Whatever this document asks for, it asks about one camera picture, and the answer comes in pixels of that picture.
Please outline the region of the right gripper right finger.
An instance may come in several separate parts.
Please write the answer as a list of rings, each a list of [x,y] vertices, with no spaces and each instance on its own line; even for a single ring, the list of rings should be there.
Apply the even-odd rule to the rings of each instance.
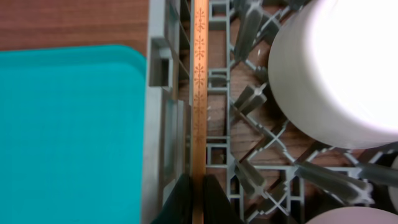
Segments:
[[[214,175],[203,178],[204,224],[243,224]]]

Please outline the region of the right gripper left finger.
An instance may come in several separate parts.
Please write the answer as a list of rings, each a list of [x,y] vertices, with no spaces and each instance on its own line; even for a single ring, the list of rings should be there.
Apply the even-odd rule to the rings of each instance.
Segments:
[[[191,224],[193,185],[188,174],[182,174],[159,215],[151,224]]]

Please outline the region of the wooden chopstick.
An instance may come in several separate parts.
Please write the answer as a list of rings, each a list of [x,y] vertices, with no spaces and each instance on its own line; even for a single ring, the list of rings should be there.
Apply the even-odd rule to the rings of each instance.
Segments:
[[[193,3],[193,130],[192,179],[194,191],[192,223],[203,224],[203,178],[206,174],[208,23],[209,1]]]

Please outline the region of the white cup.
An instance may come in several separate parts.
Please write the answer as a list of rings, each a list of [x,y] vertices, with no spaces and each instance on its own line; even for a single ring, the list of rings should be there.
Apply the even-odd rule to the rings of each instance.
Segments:
[[[398,168],[398,157],[396,157],[391,165],[393,169]],[[396,212],[398,212],[398,188],[388,187],[389,197]]]

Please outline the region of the white bowl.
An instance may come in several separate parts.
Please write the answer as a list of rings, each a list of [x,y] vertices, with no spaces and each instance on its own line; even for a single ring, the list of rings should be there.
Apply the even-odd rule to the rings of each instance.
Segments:
[[[325,144],[397,141],[397,1],[316,0],[277,33],[272,94],[286,117]]]

